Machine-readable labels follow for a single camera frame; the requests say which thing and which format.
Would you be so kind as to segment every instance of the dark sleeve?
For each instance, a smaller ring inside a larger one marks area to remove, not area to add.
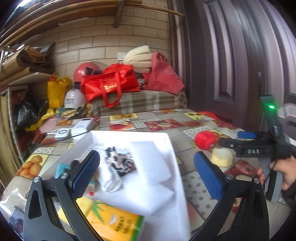
[[[293,207],[296,204],[296,182],[287,191],[283,191],[282,193],[285,201]]]

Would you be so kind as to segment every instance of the white tray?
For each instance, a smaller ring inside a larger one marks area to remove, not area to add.
[[[90,131],[50,166],[41,177],[44,180],[53,177],[58,163],[69,164],[75,158],[85,158],[91,150],[98,151],[101,160],[105,157],[104,150],[110,146],[115,146],[120,153],[129,152],[131,141],[154,141],[173,176],[167,181],[168,183],[166,182],[166,186],[175,192],[173,198],[160,211],[145,217],[145,225],[139,240],[188,241],[191,235],[186,198],[175,153],[166,133]],[[97,192],[90,198],[138,213],[137,208],[125,198],[123,189],[107,194],[97,187]]]

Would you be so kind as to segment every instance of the blue gripper pad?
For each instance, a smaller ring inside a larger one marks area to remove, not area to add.
[[[72,187],[72,198],[81,198],[100,164],[100,154],[92,150],[80,164],[70,172],[69,186]]]
[[[246,132],[246,131],[239,131],[237,133],[238,138],[243,138],[243,139],[255,139],[256,134],[254,132]]]
[[[193,163],[211,197],[220,201],[226,186],[224,173],[202,151],[196,152]]]

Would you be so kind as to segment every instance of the human hand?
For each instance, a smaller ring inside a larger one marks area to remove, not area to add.
[[[283,185],[281,188],[282,190],[286,191],[296,181],[296,159],[291,156],[287,159],[277,160],[275,167],[274,164],[275,161],[271,162],[269,167],[270,169],[273,168],[274,171],[280,171],[284,174]],[[259,176],[261,184],[263,184],[265,176],[261,167],[259,167],[257,175]]]

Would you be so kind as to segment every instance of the plaid fabric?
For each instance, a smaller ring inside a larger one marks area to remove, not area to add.
[[[118,99],[117,93],[108,94],[108,102]],[[107,108],[102,97],[92,102],[91,112],[95,117],[107,115],[122,115],[128,113],[147,112],[163,109],[186,109],[187,98],[181,91],[174,95],[162,91],[140,91],[122,93],[121,100],[112,108]]]

